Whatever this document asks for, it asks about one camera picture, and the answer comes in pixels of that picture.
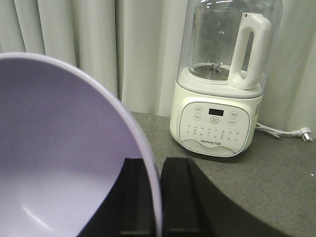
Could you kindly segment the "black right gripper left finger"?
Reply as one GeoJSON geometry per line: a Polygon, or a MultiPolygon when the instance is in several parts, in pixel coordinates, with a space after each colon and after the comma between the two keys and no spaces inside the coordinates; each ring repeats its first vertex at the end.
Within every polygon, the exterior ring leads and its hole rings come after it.
{"type": "Polygon", "coordinates": [[[126,158],[120,174],[81,237],[152,237],[151,186],[141,158],[126,158]]]}

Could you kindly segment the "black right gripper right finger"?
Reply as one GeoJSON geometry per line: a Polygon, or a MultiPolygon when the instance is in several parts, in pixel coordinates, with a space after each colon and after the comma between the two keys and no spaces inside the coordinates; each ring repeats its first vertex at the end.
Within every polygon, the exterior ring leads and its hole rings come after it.
{"type": "Polygon", "coordinates": [[[167,158],[161,178],[164,237],[284,237],[225,196],[191,158],[167,158]]]}

